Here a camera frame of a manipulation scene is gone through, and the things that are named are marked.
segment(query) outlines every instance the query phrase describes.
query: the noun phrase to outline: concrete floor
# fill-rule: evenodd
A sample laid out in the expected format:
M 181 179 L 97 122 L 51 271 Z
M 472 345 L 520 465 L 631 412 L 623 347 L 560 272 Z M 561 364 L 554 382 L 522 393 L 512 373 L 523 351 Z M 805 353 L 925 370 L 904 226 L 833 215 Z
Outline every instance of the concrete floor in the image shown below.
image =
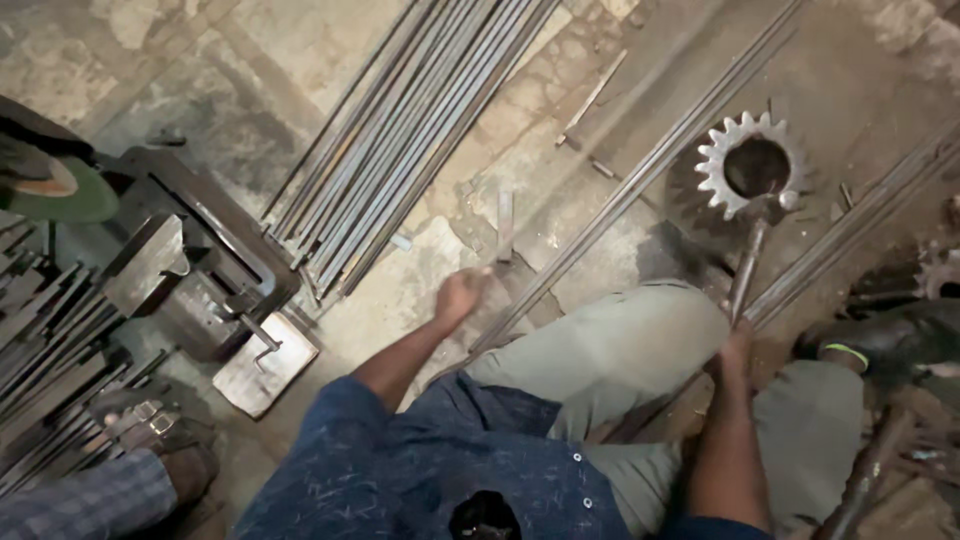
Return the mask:
M 179 129 L 189 141 L 180 157 L 258 215 L 403 3 L 8 2 L 0 8 L 0 93 L 113 154 L 160 129 Z M 725 109 L 759 112 L 770 98 L 817 171 L 817 191 L 804 211 L 777 228 L 757 290 L 826 231 L 839 182 L 856 199 L 956 111 L 960 31 L 939 16 L 951 4 L 811 3 L 795 37 Z M 584 153 L 553 141 L 620 50 L 630 50 L 627 61 L 576 133 L 623 177 L 778 9 L 730 0 L 641 100 L 623 103 L 703 8 L 692 0 L 564 0 L 404 223 L 413 249 L 388 250 L 354 294 L 323 317 L 309 301 L 294 300 L 290 309 L 312 328 L 322 353 L 260 422 L 212 387 L 217 366 L 184 356 L 163 366 L 196 389 L 221 427 L 224 466 L 214 492 L 227 523 L 286 454 L 317 389 L 424 322 L 447 274 L 491 260 L 501 186 L 515 191 L 518 262 L 481 312 L 431 358 L 407 402 L 464 356 L 496 312 L 603 205 L 616 181 L 590 167 Z M 605 124 L 612 127 L 601 130 Z M 647 196 L 652 206 L 634 204 L 516 331 L 654 277 L 681 276 L 722 296 L 722 283 L 703 275 L 682 246 L 686 240 L 665 221 L 662 209 L 672 199 L 662 182 Z M 736 253 L 728 255 L 735 260 Z M 801 323 L 831 312 L 830 302 L 803 316 L 787 310 L 761 339 L 788 343 Z M 149 329 L 140 331 L 152 341 Z M 785 350 L 769 355 L 772 368 L 785 360 Z

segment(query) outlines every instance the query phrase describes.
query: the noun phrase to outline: man's arm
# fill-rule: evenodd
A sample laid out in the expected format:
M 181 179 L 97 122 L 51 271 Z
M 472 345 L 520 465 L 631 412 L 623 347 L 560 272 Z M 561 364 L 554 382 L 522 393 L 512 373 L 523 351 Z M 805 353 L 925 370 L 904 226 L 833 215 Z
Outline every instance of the man's arm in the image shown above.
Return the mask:
M 400 406 L 407 388 L 437 346 L 470 315 L 493 270 L 468 268 L 444 281 L 432 320 L 380 351 L 351 374 L 383 402 L 387 412 Z
M 770 532 L 767 479 L 747 374 L 752 337 L 749 321 L 741 320 L 709 366 L 715 389 L 687 504 L 691 516 L 723 518 Z

